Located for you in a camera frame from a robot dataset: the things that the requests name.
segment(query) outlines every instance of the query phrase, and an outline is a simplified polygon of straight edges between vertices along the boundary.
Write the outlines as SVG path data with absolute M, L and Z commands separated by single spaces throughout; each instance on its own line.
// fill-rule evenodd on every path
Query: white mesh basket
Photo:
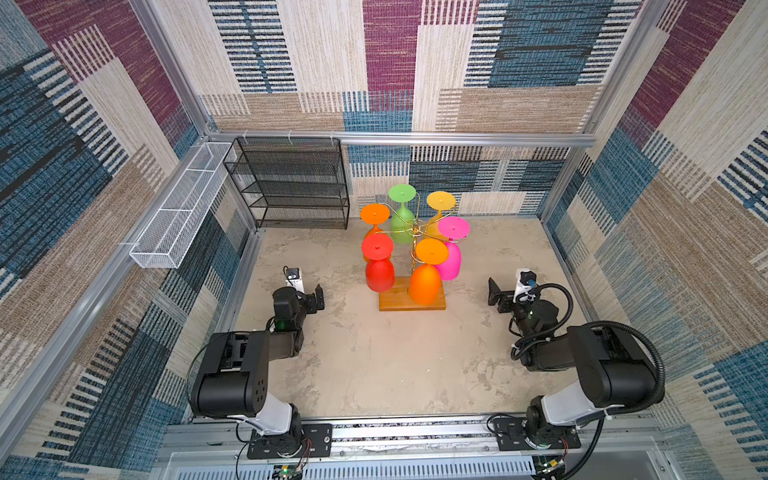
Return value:
M 223 162 L 236 161 L 231 144 L 207 142 L 174 185 L 131 248 L 141 268 L 178 268 L 227 177 Z

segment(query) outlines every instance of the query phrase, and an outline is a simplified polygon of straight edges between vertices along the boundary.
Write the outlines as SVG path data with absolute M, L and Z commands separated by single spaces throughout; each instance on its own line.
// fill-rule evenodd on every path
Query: beige floor surface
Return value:
M 448 309 L 433 312 L 379 312 L 360 250 L 369 226 L 360 220 L 348 230 L 269 229 L 237 329 L 262 329 L 273 315 L 283 265 L 300 267 L 305 287 L 320 283 L 326 296 L 326 309 L 306 318 L 302 352 L 270 363 L 270 391 L 305 417 L 501 412 L 525 410 L 534 396 L 574 381 L 573 369 L 531 373 L 512 362 L 510 315 L 487 303 L 488 278 L 512 289 L 522 267 L 539 283 L 568 286 L 540 223 L 468 220 L 462 271 L 445 282 Z M 397 245 L 392 261 L 398 275 L 408 274 L 408 246 Z M 563 314 L 561 293 L 543 297 Z M 570 324 L 583 322 L 577 304 Z

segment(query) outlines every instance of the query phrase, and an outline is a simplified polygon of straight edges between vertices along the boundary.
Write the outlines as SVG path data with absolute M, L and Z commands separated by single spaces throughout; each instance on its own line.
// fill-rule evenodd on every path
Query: wooden base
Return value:
M 379 311 L 445 310 L 445 290 L 442 289 L 442 285 L 437 294 L 437 300 L 429 305 L 420 305 L 408 295 L 410 284 L 410 276 L 396 276 L 395 285 L 388 291 L 379 294 Z

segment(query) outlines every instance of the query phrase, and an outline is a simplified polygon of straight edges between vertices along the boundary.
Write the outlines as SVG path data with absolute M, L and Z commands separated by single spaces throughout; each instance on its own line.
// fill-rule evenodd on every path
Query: black wire rack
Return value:
M 346 229 L 349 188 L 335 138 L 239 137 L 225 162 L 257 228 Z

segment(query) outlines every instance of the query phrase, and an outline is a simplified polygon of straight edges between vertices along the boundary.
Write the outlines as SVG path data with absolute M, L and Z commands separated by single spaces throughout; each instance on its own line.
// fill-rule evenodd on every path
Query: green disc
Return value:
M 389 198 L 395 202 L 405 203 L 413 200 L 416 189 L 408 184 L 395 185 L 389 189 Z

